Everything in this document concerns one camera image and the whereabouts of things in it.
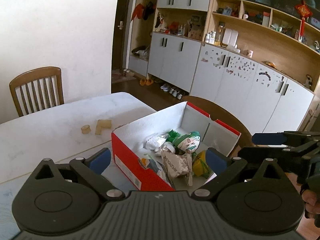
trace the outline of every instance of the white marble table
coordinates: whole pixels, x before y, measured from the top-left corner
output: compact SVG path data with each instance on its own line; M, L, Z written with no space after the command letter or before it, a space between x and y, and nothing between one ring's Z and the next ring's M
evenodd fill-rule
M0 125L0 239L11 239L19 232L11 212L11 204L29 173L45 158L56 163L89 157L103 147L111 148L111 132L120 125L133 122L155 110L127 93L85 99ZM112 128L95 135L98 119L112 119ZM91 133L80 128L89 124ZM113 160L102 173L113 185L124 191L136 190Z

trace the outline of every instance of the ribbed gray surface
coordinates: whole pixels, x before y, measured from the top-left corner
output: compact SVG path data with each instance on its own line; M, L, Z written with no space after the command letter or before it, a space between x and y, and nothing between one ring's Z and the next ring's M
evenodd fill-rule
M296 232L256 236L224 222L209 202L191 199L186 192L132 192L109 203L89 226L67 236L34 236L22 232L14 240L302 240Z

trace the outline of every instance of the orange slipper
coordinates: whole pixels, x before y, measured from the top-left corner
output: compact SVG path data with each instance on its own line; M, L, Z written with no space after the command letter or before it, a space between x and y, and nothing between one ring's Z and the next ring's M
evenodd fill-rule
M144 78L140 79L140 85L144 86L146 84L146 80Z
M151 84L153 84L153 79L148 79L146 82L146 85L150 86Z

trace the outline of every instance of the human hand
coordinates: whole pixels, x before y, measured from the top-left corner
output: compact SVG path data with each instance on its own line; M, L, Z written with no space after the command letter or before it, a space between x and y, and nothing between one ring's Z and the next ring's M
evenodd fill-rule
M307 217L314 218L316 214L320 214L320 202L317 201L317 194L315 192L307 189L302 193L301 197L306 203Z

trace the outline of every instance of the brown door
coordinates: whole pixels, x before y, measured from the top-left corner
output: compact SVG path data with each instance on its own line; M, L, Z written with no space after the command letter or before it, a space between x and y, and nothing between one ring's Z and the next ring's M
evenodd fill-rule
M128 5L129 0L118 0L113 33L112 70L121 70L123 67L124 34L127 22Z

